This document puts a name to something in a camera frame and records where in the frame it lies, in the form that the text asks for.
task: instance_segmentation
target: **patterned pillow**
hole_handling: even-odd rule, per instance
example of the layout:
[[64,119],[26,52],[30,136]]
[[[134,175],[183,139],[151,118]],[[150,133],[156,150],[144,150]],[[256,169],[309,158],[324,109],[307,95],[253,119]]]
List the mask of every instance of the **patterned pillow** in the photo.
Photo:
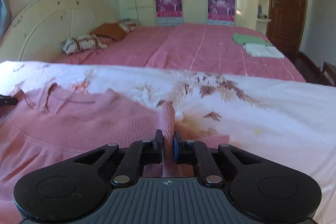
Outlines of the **patterned pillow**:
[[129,27],[123,22],[104,23],[95,28],[90,34],[95,34],[100,37],[110,37],[115,41],[120,41],[130,32]]
[[79,37],[73,37],[64,40],[61,43],[61,48],[66,54],[81,52],[91,48],[106,48],[106,47],[107,46],[101,43],[94,34],[80,35]]

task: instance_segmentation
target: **wall shelf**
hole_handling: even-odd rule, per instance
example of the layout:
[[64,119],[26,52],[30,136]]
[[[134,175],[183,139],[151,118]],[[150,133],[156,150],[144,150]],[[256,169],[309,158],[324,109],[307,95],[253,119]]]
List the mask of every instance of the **wall shelf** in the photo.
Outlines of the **wall shelf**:
[[261,18],[257,18],[257,21],[259,21],[259,22],[271,22],[272,20],[271,19],[269,19],[269,18],[265,18],[265,19],[261,19]]

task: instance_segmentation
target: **ridged grip surface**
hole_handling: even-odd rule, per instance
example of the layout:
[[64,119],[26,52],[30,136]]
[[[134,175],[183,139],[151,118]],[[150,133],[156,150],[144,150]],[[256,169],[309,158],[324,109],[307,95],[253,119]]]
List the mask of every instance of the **ridged grip surface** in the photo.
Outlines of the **ridged grip surface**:
[[[25,220],[22,224],[35,224]],[[196,178],[140,178],[113,190],[106,202],[71,224],[257,224],[237,211],[223,191],[203,187]],[[305,220],[301,224],[313,224]]]

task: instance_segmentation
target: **pink sweater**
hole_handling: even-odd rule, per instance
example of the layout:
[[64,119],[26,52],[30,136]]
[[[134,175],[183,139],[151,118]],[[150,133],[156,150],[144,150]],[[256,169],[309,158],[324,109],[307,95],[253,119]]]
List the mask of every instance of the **pink sweater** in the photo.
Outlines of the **pink sweater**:
[[[145,167],[147,176],[192,176],[190,166],[172,161],[172,135],[184,139],[196,133],[175,126],[169,103],[155,112],[111,89],[103,94],[74,93],[52,84],[28,93],[19,91],[16,106],[0,108],[0,223],[18,224],[22,218],[13,202],[15,183],[25,174],[74,157],[107,143],[128,147],[153,139],[156,129],[164,135],[164,162]],[[228,136],[200,139],[209,147],[227,143]]]

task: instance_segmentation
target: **round pad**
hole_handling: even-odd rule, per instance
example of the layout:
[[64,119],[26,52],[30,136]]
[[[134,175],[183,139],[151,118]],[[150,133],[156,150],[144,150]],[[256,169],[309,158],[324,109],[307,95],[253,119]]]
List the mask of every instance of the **round pad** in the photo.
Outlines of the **round pad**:
[[90,165],[63,162],[59,167],[52,165],[23,176],[16,183],[13,196],[25,218],[63,223],[99,207],[106,187]]
[[322,194],[316,181],[272,163],[246,167],[230,185],[234,203],[263,222],[294,222],[312,216]]
[[46,198],[62,198],[72,194],[76,188],[76,181],[63,176],[46,178],[37,186],[39,193]]
[[297,193],[297,186],[289,179],[271,177],[259,183],[259,190],[269,198],[286,199],[291,198]]

